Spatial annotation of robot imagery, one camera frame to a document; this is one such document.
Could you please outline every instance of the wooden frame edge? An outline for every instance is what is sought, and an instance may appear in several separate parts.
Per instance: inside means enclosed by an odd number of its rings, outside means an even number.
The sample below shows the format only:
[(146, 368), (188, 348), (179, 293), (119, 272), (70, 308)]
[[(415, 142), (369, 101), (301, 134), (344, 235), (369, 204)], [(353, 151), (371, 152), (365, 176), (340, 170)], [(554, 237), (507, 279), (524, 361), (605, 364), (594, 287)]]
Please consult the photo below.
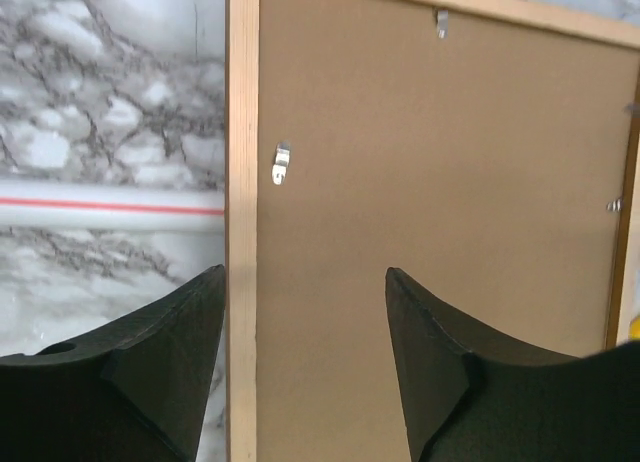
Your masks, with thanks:
[(411, 0), (599, 42), (640, 49), (640, 28), (535, 0)]
[(260, 0), (226, 0), (227, 461), (257, 457)]
[[(636, 85), (635, 103), (640, 103), (640, 73)], [(631, 311), (635, 298), (636, 271), (640, 255), (640, 117), (631, 120), (629, 149), (622, 188), (622, 212), (613, 265), (611, 302), (606, 328), (605, 347), (612, 348), (629, 338)]]

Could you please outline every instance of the yellow object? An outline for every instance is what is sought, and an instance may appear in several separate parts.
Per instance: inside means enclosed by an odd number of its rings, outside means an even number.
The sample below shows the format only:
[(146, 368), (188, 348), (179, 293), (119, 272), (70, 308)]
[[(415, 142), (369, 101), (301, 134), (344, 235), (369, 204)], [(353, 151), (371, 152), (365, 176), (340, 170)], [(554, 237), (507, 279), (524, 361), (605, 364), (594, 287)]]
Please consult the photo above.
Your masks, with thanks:
[(629, 338), (633, 340), (640, 340), (640, 316), (633, 319), (631, 326), (629, 327)]

